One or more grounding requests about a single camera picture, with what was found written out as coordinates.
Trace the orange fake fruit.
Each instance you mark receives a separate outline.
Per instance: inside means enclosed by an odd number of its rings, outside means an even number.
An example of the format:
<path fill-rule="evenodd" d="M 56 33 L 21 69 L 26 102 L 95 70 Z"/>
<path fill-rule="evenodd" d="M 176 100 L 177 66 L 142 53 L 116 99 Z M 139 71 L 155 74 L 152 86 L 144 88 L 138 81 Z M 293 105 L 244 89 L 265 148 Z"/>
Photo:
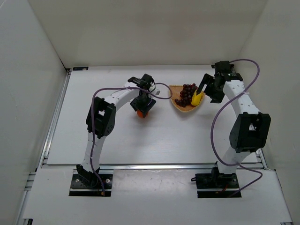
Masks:
<path fill-rule="evenodd" d="M 138 117 L 140 118 L 146 118 L 148 116 L 148 112 L 147 113 L 143 113 L 141 111 L 136 111 Z"/>

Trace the yellow fake lemon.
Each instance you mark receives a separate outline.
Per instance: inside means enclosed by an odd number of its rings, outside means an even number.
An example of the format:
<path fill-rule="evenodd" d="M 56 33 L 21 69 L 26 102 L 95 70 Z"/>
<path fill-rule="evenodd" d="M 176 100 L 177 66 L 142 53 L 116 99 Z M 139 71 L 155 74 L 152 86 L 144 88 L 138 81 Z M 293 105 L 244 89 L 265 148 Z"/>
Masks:
<path fill-rule="evenodd" d="M 202 98 L 203 98 L 203 93 L 202 92 L 197 93 L 197 91 L 195 91 L 192 96 L 191 105 L 198 106 L 201 103 Z"/>

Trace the dark red fake grapes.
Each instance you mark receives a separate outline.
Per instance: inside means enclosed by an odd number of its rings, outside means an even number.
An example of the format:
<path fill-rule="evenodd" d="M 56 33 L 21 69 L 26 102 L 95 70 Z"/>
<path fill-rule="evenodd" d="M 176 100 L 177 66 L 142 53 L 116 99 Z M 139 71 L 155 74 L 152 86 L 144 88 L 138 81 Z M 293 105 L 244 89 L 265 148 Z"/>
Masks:
<path fill-rule="evenodd" d="M 195 83 L 183 84 L 182 90 L 180 91 L 180 98 L 176 98 L 174 100 L 176 105 L 181 107 L 186 107 L 187 105 L 191 105 L 192 96 L 196 90 L 197 90 L 197 86 Z"/>

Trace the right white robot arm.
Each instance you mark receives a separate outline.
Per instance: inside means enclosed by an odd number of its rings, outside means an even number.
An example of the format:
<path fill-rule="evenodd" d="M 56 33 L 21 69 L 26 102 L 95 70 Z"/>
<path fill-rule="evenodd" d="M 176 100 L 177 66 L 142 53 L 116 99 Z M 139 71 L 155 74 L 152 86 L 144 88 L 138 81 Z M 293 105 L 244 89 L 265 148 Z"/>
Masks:
<path fill-rule="evenodd" d="M 231 105 L 236 121 L 229 133 L 230 146 L 224 156 L 216 155 L 217 162 L 211 172 L 196 174 L 195 180 L 199 189 L 237 188 L 236 169 L 248 155 L 265 146 L 271 118 L 252 102 L 249 87 L 235 72 L 232 62 L 219 61 L 211 67 L 215 74 L 203 76 L 192 96 L 192 105 L 199 105 L 204 96 L 210 97 L 212 103 L 221 103 L 227 97 L 229 101 L 220 110 Z"/>

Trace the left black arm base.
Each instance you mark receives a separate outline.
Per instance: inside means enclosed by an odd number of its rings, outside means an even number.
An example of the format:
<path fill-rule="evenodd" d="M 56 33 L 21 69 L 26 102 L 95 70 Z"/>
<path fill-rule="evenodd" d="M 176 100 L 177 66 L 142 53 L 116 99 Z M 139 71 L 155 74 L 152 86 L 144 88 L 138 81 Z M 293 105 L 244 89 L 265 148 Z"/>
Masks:
<path fill-rule="evenodd" d="M 102 184 L 98 177 L 88 181 L 74 172 L 70 183 L 69 196 L 110 197 L 112 194 L 113 174 L 101 173 L 99 177 L 104 185 L 104 190 L 102 190 Z"/>

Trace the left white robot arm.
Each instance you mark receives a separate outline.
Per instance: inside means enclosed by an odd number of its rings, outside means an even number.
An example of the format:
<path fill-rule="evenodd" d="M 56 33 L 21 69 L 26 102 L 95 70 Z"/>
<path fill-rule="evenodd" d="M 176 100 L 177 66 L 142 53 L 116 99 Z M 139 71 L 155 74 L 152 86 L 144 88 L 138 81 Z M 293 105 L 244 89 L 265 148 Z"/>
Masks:
<path fill-rule="evenodd" d="M 105 98 L 93 95 L 86 119 L 88 130 L 86 152 L 82 163 L 76 166 L 83 185 L 87 188 L 104 187 L 104 182 L 99 180 L 99 160 L 104 141 L 114 129 L 116 112 L 130 102 L 138 116 L 145 118 L 156 103 L 153 95 L 158 94 L 152 76 L 144 74 L 142 78 L 129 78 L 123 87 Z"/>

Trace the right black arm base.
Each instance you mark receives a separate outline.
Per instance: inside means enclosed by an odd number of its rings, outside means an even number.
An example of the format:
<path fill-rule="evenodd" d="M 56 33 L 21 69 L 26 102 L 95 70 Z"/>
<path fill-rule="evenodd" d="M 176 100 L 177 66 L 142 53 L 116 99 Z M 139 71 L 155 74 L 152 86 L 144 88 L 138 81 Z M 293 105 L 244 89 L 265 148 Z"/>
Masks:
<path fill-rule="evenodd" d="M 197 198 L 241 198 L 237 175 L 220 173 L 217 167 L 210 173 L 196 173 L 191 178 L 196 183 Z"/>

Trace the woven orange fruit basket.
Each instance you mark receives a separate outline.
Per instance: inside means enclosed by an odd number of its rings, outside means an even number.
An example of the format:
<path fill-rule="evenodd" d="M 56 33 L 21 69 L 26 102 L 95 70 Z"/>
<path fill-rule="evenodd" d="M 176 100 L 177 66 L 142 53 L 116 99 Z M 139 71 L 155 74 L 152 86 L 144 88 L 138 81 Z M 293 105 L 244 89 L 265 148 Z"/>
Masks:
<path fill-rule="evenodd" d="M 169 95 L 171 102 L 179 111 L 187 113 L 199 107 L 205 98 L 205 93 L 200 92 L 197 95 L 195 83 L 183 85 L 170 85 Z"/>

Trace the left black corner bracket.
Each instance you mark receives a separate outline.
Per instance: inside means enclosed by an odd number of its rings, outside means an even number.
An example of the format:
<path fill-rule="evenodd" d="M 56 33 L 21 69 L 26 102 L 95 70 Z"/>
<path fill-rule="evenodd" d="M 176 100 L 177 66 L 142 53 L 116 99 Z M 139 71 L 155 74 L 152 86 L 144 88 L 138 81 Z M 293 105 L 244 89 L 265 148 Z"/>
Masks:
<path fill-rule="evenodd" d="M 73 67 L 73 71 L 86 71 L 89 67 Z"/>

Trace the right aluminium frame rail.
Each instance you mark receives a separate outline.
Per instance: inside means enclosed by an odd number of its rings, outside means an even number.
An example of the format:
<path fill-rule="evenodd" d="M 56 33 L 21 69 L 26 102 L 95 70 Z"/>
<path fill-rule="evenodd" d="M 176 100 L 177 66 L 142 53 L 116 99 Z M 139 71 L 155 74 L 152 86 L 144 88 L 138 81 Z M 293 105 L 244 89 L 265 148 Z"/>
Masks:
<path fill-rule="evenodd" d="M 275 169 L 270 169 L 267 165 L 267 161 L 265 159 L 264 153 L 262 149 L 259 149 L 256 151 L 257 157 L 260 158 L 261 163 L 263 165 L 264 170 L 268 170 L 268 171 L 274 171 L 276 172 Z M 292 222 L 281 222 L 281 225 L 294 225 L 293 221 Z"/>

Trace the aluminium frame rail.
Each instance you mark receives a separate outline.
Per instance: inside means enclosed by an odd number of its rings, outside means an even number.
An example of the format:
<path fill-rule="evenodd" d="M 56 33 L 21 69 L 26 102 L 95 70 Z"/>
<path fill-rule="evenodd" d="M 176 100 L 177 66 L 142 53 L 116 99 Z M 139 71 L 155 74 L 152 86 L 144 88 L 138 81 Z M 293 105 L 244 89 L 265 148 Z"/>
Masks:
<path fill-rule="evenodd" d="M 57 102 L 56 102 L 56 105 L 55 105 L 55 109 L 53 111 L 53 115 L 52 115 L 50 125 L 48 126 L 48 128 L 46 130 L 47 131 L 46 136 L 43 138 L 42 146 L 39 149 L 39 155 L 38 155 L 39 158 L 37 159 L 37 162 L 35 163 L 34 170 L 30 171 L 29 174 L 26 177 L 27 179 L 26 179 L 24 190 L 23 190 L 21 203 L 20 203 L 20 206 L 19 206 L 19 210 L 18 210 L 16 220 L 14 222 L 15 225 L 31 225 L 32 224 L 33 219 L 24 219 L 23 218 L 24 210 L 25 210 L 27 200 L 28 200 L 28 197 L 29 197 L 29 192 L 31 191 L 31 188 L 32 188 L 32 185 L 33 185 L 33 182 L 34 182 L 36 172 L 37 172 L 38 169 L 40 169 L 42 167 L 44 159 L 47 158 L 48 155 L 49 155 L 50 146 L 52 144 L 52 140 L 53 140 L 53 137 L 54 137 L 55 129 L 56 129 L 56 126 L 57 126 L 57 122 L 58 122 L 58 119 L 59 119 L 59 115 L 60 115 L 60 112 L 61 112 L 63 101 L 64 101 L 65 94 L 66 94 L 66 91 L 67 91 L 67 87 L 68 87 L 69 79 L 70 79 L 70 76 L 71 76 L 71 72 L 72 72 L 71 68 L 66 69 L 66 75 L 65 75 L 65 78 L 64 78 L 63 85 L 62 85 L 62 87 L 60 89 L 60 92 L 59 92 L 59 96 L 58 96 L 58 99 L 57 99 Z"/>
<path fill-rule="evenodd" d="M 257 157 L 260 158 L 261 163 L 263 165 L 264 170 L 268 170 L 268 171 L 274 171 L 276 172 L 275 169 L 270 169 L 267 165 L 267 161 L 265 159 L 264 153 L 262 149 L 259 149 L 256 151 Z M 281 225 L 294 225 L 293 221 L 292 222 L 281 222 Z"/>
<path fill-rule="evenodd" d="M 211 169 L 215 164 L 107 164 L 101 170 L 171 170 L 171 169 Z"/>

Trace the front aluminium frame rail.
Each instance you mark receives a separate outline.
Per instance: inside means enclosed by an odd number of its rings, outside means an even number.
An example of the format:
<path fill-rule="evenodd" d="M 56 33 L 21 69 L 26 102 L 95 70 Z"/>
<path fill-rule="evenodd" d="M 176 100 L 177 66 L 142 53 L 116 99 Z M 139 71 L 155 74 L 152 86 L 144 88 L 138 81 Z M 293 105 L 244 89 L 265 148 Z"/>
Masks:
<path fill-rule="evenodd" d="M 171 169 L 211 169 L 215 164 L 107 164 L 101 170 L 171 170 Z"/>

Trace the left aluminium frame rail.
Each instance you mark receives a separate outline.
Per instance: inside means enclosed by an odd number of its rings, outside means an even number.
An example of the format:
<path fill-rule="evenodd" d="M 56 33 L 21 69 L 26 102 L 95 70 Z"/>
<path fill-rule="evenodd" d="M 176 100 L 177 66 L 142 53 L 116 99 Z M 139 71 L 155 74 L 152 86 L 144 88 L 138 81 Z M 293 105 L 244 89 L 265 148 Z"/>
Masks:
<path fill-rule="evenodd" d="M 42 167 L 44 159 L 47 158 L 48 155 L 49 155 L 50 146 L 52 144 L 52 140 L 53 140 L 53 137 L 54 137 L 55 129 L 56 129 L 56 126 L 57 126 L 57 122 L 58 122 L 58 119 L 59 119 L 59 115 L 60 115 L 60 112 L 61 112 L 63 101 L 64 101 L 65 94 L 66 94 L 66 91 L 67 91 L 67 87 L 68 87 L 69 79 L 70 79 L 70 76 L 71 76 L 71 72 L 72 72 L 71 68 L 66 69 L 66 75 L 65 75 L 65 78 L 64 78 L 63 85 L 62 85 L 62 87 L 60 89 L 60 92 L 59 92 L 59 96 L 58 96 L 58 99 L 57 99 L 57 102 L 56 102 L 56 105 L 55 105 L 55 109 L 53 111 L 53 115 L 52 115 L 50 125 L 48 126 L 48 128 L 46 130 L 47 131 L 46 136 L 43 138 L 42 146 L 39 149 L 39 155 L 38 155 L 39 158 L 37 159 L 37 162 L 35 163 L 34 170 L 30 171 L 29 174 L 26 177 L 27 179 L 26 179 L 24 190 L 23 190 L 21 203 L 20 203 L 20 206 L 19 206 L 19 210 L 18 210 L 16 220 L 14 222 L 15 225 L 31 225 L 32 224 L 33 219 L 24 219 L 23 218 L 24 210 L 25 210 L 27 200 L 28 200 L 28 197 L 29 197 L 29 192 L 31 191 L 31 188 L 32 188 L 32 185 L 33 185 L 33 182 L 34 182 L 36 172 L 37 172 L 38 169 L 40 169 Z"/>

